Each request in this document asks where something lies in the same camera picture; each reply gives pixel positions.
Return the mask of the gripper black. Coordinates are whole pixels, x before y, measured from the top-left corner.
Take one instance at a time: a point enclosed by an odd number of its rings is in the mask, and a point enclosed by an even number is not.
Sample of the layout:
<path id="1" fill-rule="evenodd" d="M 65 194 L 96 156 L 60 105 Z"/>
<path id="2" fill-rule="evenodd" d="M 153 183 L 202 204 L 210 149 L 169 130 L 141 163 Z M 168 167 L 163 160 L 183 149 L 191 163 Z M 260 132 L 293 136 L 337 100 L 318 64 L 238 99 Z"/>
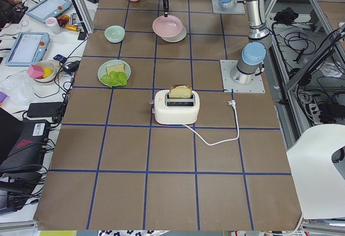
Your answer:
<path id="1" fill-rule="evenodd" d="M 168 17 L 169 13 L 169 0 L 163 0 L 164 16 Z"/>

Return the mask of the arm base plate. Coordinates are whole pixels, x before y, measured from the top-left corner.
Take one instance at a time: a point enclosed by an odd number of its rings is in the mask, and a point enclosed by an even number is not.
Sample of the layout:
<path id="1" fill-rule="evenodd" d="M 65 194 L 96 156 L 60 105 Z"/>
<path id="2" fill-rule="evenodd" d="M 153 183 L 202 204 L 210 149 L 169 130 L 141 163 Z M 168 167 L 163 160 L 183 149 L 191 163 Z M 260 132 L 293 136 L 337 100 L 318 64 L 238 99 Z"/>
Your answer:
<path id="1" fill-rule="evenodd" d="M 222 3 L 220 0 L 211 0 L 213 13 L 244 15 L 245 8 L 243 0 L 232 0 L 230 3 Z"/>
<path id="2" fill-rule="evenodd" d="M 259 68 L 253 74 L 243 74 L 237 68 L 237 60 L 220 60 L 224 92 L 242 94 L 265 94 L 265 87 Z"/>

